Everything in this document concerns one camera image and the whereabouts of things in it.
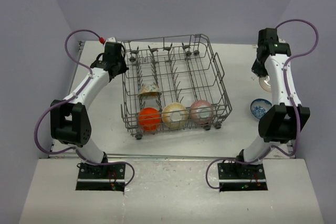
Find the beige white bowl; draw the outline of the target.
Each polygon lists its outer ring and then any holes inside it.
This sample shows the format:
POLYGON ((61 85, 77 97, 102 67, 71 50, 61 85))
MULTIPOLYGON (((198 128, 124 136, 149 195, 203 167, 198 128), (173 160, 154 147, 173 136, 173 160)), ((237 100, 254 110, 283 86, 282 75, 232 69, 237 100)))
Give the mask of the beige white bowl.
POLYGON ((271 93, 271 84, 270 84, 270 78, 269 78, 269 76, 259 77, 258 81, 259 81, 259 85, 261 86, 261 88, 263 90, 265 90, 266 92, 271 93))

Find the blue patterned bowl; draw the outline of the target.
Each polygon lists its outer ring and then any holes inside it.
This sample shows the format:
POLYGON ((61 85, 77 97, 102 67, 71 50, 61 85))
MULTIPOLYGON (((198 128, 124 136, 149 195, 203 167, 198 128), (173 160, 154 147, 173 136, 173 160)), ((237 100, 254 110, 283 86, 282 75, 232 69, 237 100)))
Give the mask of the blue patterned bowl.
POLYGON ((255 99, 250 104, 250 111, 254 118, 260 120, 272 107, 272 103, 266 99, 255 99))

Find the grey wire dish rack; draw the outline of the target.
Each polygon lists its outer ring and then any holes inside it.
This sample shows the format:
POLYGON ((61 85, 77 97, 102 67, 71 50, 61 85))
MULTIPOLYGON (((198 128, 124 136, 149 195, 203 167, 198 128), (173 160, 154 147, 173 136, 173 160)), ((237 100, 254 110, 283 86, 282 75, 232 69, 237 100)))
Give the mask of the grey wire dish rack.
POLYGON ((121 116, 125 128, 137 140, 146 134, 181 131, 192 128, 220 129, 232 112, 225 84, 225 72, 210 39, 204 34, 125 40, 125 60, 129 70, 122 76, 123 103, 121 116), (162 94, 139 99, 143 84, 156 84, 162 94), (190 118, 190 106, 197 100, 208 101, 214 116, 206 124, 196 124, 190 118), (171 129, 162 121, 162 111, 170 103, 184 105, 188 112, 186 124, 171 129), (139 112, 155 108, 160 113, 160 126, 145 132, 139 125, 139 112))

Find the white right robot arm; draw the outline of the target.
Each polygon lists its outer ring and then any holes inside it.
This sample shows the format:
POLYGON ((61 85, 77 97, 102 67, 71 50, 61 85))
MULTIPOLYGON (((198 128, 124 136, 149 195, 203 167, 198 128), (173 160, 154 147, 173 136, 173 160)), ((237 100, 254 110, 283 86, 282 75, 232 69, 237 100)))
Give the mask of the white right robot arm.
POLYGON ((251 68, 258 77, 269 77, 272 106, 258 123, 258 135, 236 157, 234 172, 246 178, 274 149, 298 140, 310 117, 310 109, 303 106, 296 92, 291 73, 292 59, 288 43, 280 42, 275 28, 265 28, 258 33, 257 56, 251 68))

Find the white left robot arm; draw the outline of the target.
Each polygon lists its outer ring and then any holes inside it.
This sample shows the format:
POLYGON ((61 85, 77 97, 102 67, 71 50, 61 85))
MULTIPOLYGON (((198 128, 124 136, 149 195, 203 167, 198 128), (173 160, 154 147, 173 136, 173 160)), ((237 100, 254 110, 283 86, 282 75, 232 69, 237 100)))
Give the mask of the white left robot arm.
POLYGON ((74 148, 90 164, 97 178, 108 175, 108 159, 91 138, 88 109, 100 91, 116 76, 127 72, 125 49, 121 43, 106 42, 104 52, 90 65, 87 78, 62 101, 54 100, 50 111, 51 137, 74 148))

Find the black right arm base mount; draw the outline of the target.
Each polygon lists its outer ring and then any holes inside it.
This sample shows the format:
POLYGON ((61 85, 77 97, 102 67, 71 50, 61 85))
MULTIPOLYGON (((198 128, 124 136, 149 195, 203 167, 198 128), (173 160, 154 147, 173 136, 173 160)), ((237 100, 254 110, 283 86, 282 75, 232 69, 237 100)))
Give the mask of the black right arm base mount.
POLYGON ((267 191, 263 164, 218 163, 219 191, 267 191))

